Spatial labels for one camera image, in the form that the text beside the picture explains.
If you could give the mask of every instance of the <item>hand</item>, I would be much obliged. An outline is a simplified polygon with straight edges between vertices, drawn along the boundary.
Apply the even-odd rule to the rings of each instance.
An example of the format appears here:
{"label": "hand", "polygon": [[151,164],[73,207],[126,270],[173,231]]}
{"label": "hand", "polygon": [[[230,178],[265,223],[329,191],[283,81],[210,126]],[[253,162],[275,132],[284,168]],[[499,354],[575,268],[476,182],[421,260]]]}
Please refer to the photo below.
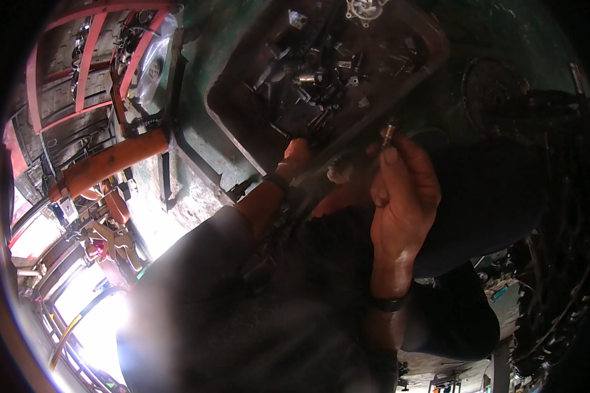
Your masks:
{"label": "hand", "polygon": [[304,138],[293,139],[284,151],[284,162],[295,163],[298,167],[304,167],[310,159],[308,141]]}
{"label": "hand", "polygon": [[441,200],[439,182],[424,150],[398,135],[380,154],[380,172],[371,195],[374,270],[371,291],[384,299],[406,294],[413,261],[422,247]]}
{"label": "hand", "polygon": [[306,165],[311,152],[304,138],[293,139],[284,151],[284,160],[275,169],[275,173],[291,181]]}

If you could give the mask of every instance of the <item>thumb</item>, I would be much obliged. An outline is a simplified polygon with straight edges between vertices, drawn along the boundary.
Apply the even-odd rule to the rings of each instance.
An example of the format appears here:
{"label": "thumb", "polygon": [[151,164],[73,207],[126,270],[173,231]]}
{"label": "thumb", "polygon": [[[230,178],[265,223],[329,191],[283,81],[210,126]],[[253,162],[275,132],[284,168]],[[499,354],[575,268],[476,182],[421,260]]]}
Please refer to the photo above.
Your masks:
{"label": "thumb", "polygon": [[387,147],[380,154],[380,172],[394,205],[411,198],[411,180],[404,160],[395,147]]}

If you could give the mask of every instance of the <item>workshop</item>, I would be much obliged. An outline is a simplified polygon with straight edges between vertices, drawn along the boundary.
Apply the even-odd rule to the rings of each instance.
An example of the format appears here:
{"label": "workshop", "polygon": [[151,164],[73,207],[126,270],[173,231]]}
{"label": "workshop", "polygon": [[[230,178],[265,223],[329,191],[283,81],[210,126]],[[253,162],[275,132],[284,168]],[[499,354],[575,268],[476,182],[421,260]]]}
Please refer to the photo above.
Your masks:
{"label": "workshop", "polygon": [[0,391],[590,391],[590,56],[548,3],[23,6]]}

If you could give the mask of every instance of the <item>left hand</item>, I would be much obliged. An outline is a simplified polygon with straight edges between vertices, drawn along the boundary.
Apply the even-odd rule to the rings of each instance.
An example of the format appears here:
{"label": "left hand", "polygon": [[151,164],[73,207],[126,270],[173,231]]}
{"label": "left hand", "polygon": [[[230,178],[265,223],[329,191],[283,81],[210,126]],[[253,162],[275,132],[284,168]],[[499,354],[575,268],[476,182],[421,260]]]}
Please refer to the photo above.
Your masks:
{"label": "left hand", "polygon": [[300,169],[306,166],[310,160],[310,148],[308,141],[304,138],[293,139],[289,146],[284,150],[284,161],[287,163],[294,163]]}
{"label": "left hand", "polygon": [[308,164],[311,152],[308,141],[304,138],[293,139],[284,151],[284,160],[277,166],[275,173],[291,181]]}

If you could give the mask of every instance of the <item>wrist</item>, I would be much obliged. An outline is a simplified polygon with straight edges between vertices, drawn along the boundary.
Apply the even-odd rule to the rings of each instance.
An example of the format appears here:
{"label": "wrist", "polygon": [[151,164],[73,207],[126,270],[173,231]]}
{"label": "wrist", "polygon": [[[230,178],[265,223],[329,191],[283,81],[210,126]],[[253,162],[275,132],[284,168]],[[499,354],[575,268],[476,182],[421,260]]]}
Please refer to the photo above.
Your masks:
{"label": "wrist", "polygon": [[397,258],[374,257],[370,291],[376,299],[403,297],[413,281],[412,253],[403,252]]}

